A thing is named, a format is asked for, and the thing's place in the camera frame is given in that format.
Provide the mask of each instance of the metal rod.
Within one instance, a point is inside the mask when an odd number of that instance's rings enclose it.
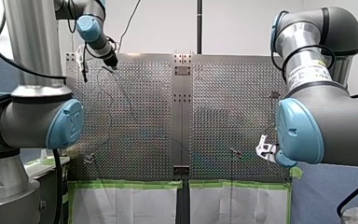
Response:
[[[202,0],[197,2],[197,54],[202,54]]]

